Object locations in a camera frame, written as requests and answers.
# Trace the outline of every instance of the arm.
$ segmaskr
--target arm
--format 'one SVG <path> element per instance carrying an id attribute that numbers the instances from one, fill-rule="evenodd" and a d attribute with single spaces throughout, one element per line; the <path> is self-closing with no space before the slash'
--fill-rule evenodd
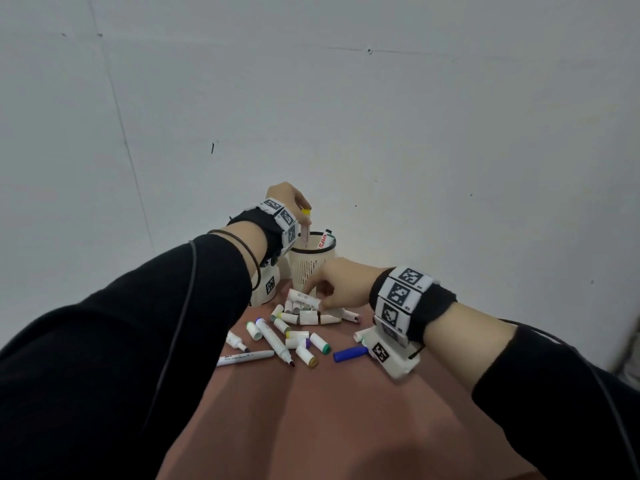
<path id="1" fill-rule="evenodd" d="M 268 196 L 294 213 L 298 202 L 308 205 L 289 184 L 271 187 Z M 247 243 L 258 261 L 268 242 L 280 239 L 251 222 L 224 229 Z M 200 402 L 229 328 L 249 302 L 255 272 L 253 259 L 231 237 L 202 235 L 194 243 L 193 293 L 143 437 L 138 434 L 191 277 L 188 244 L 44 315 L 2 350 L 0 477 L 113 478 L 128 472 L 155 478 Z"/>
<path id="2" fill-rule="evenodd" d="M 325 308 L 363 306 L 387 270 L 328 262 L 305 287 Z M 460 303 L 427 325 L 423 342 L 504 430 L 511 446 L 549 480 L 633 478 L 616 423 L 591 371 L 564 346 Z M 640 394 L 598 370 L 640 451 Z"/>

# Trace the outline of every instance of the brown table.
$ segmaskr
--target brown table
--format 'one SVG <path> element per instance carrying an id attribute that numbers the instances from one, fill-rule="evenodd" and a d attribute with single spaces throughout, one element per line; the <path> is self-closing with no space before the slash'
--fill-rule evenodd
<path id="1" fill-rule="evenodd" d="M 248 308 L 233 331 L 254 350 L 244 325 L 284 301 Z M 333 348 L 355 345 L 371 326 L 293 327 L 317 331 Z M 370 357 L 334 363 L 313 348 L 315 369 L 274 357 L 220 367 L 167 452 L 159 479 L 382 480 L 491 479 L 532 471 L 455 379 L 426 351 L 394 383 Z M 224 355 L 239 353 L 225 345 Z"/>

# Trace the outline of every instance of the pile of markers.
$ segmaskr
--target pile of markers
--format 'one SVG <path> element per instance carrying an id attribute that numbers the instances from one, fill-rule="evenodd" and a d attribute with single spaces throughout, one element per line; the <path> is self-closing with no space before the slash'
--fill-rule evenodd
<path id="1" fill-rule="evenodd" d="M 331 352 L 330 345 L 317 333 L 291 330 L 291 327 L 289 326 L 290 324 L 327 325 L 331 323 L 340 323 L 342 320 L 360 323 L 360 316 L 358 314 L 345 310 L 344 308 L 327 310 L 325 313 L 321 314 L 318 311 L 319 306 L 320 300 L 318 298 L 300 293 L 293 289 L 289 290 L 289 295 L 284 306 L 276 306 L 270 316 L 270 321 L 284 336 L 284 341 L 279 338 L 276 332 L 271 329 L 263 318 L 258 318 L 255 323 L 247 322 L 246 329 L 249 332 L 249 335 L 251 335 L 251 338 L 254 340 L 260 340 L 264 337 L 272 350 L 249 352 L 246 346 L 242 343 L 242 339 L 232 332 L 229 332 L 227 336 L 227 343 L 236 349 L 242 350 L 244 353 L 220 357 L 218 366 L 258 360 L 277 355 L 284 362 L 295 367 L 290 352 L 291 350 L 295 350 L 295 354 L 300 357 L 300 359 L 302 359 L 309 368 L 313 369 L 318 365 L 318 360 L 309 350 L 311 345 L 320 350 L 324 355 Z M 360 336 L 360 332 L 356 332 L 356 334 L 354 334 L 354 339 L 359 342 Z M 333 360 L 335 362 L 342 362 L 367 353 L 368 350 L 364 346 L 352 347 L 347 350 L 335 352 L 333 354 Z"/>

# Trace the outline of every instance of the pen holder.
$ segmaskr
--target pen holder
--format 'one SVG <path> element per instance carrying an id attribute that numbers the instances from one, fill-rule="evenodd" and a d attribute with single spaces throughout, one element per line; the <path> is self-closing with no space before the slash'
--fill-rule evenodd
<path id="1" fill-rule="evenodd" d="M 309 244 L 304 249 L 300 237 L 289 251 L 289 265 L 291 266 L 291 281 L 294 290 L 302 291 L 305 283 L 316 269 L 320 268 L 325 261 L 335 257 L 335 243 L 333 242 L 322 249 L 316 249 L 322 239 L 322 232 L 311 232 L 309 235 Z M 311 296 L 316 295 L 316 289 L 310 293 Z"/>

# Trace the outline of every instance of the hand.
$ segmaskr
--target hand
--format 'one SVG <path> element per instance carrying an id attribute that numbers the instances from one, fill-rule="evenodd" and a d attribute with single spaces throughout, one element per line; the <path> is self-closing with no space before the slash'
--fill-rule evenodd
<path id="1" fill-rule="evenodd" d="M 267 198 L 281 201 L 291 211 L 300 225 L 311 225 L 311 219 L 302 213 L 302 209 L 311 209 L 311 204 L 300 191 L 288 182 L 272 185 L 267 190 Z"/>
<path id="2" fill-rule="evenodd" d="M 309 294 L 313 288 L 325 298 L 320 311 L 331 308 L 355 308 L 369 302 L 369 293 L 376 278 L 388 268 L 373 267 L 349 261 L 331 259 L 309 277 L 303 290 Z"/>

